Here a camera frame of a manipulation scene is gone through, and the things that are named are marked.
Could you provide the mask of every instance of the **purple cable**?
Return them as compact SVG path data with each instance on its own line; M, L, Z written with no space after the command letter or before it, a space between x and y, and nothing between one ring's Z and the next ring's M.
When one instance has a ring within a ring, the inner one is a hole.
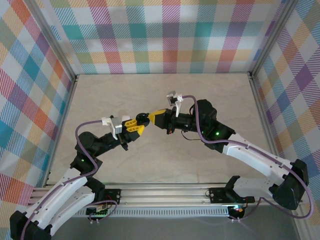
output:
M80 178L83 178L83 177L86 177L86 176L89 176L91 174L94 174L97 170L98 170L98 165L96 164L96 162L93 160L93 158L90 156L90 154L86 151L86 149L84 148L84 146L82 145L82 143L80 142L80 139L79 139L79 135L78 135L78 131L81 127L85 126L85 125L89 125L89 124L98 124L98 123L101 123L102 120L96 120L96 121L87 121L87 122L84 122L84 123L81 123L76 129L75 129L75 139L76 139L76 142L79 144L79 147L81 148L81 150L84 152L84 154L89 158L89 160L92 162L93 166L94 166L94 169L91 171L91 172L88 172L86 174L83 174L83 175L80 175L80 176L77 176L77 177L74 177L70 180L67 180L67 181L64 181L63 182L63 185L66 185L70 182L73 182L77 179L80 179ZM38 207L34 210L34 211L39 211L39 209L42 207L42 205L58 190L60 189L63 185L58 185L56 188L52 189L51 192L48 193L48 195L43 199L43 201L38 205ZM24 240L25 238L25 234L26 234L26 229L27 229L27 226L29 225L29 223L31 222L31 219L35 216L36 214L33 212L29 219L26 221L24 227L23 227L23 230L21 232L21 237L20 237L20 240Z
M94 202L94 203L89 203L88 205L86 205L86 207L87 207L87 206L91 206L91 205L104 204L104 203L113 203L113 204L115 204L115 206L114 206L114 209L113 209L107 216L101 218L101 219L99 220L99 222L107 219L110 215L112 215L112 214L115 212L115 210L117 209L118 203L117 203L116 201L114 201L114 200L104 200L104 201L97 201L97 202ZM90 220L90 221L93 221L93 220L91 219L91 215L92 215L92 213L89 215L89 220Z
M237 145L240 145L240 146L243 146L243 147L247 147L248 145L245 144L245 143L242 143L242 142L239 142L239 141L234 141L234 140L214 140L214 141L209 141L209 140L206 140L202 133L201 133L201 130L200 130L200 123L199 123L199 109L198 109L198 103L197 103L197 99L192 96L192 95L185 95L185 96L182 96L183 99L188 99L188 98L191 98L193 99L194 101L194 109L195 109L195 123L196 123L196 130L197 130L197 133L200 137L200 139L202 140L202 142L206 143L206 144L218 144L218 143L230 143L230 144L237 144ZM252 147L250 146L250 148L252 150L254 150L256 153L266 157L267 159L275 162L276 164L278 164L279 166L282 166L282 162L278 161L277 159L273 158L272 156L269 156L268 154L266 154L265 152L255 148L255 147ZM289 215L290 217L292 218L295 218L295 219L308 219L311 217L311 215L313 214L314 212L314 203L313 203L313 200L312 200L312 193L310 191L310 189L307 187L307 185L304 183L304 181L293 171L291 170L289 167L287 167L286 165L283 165L282 166L285 170L287 170L289 173L291 173L298 181L299 183L303 186L307 196L308 196L308 199L309 199L309 202L310 202L310 210L309 212L304 215L304 216L296 216L296 215L293 215L289 212L287 212L286 210L284 210L283 208L275 205L274 203L262 198L263 200L265 200L268 204L270 204L271 206L279 209L280 211L284 212L285 214Z

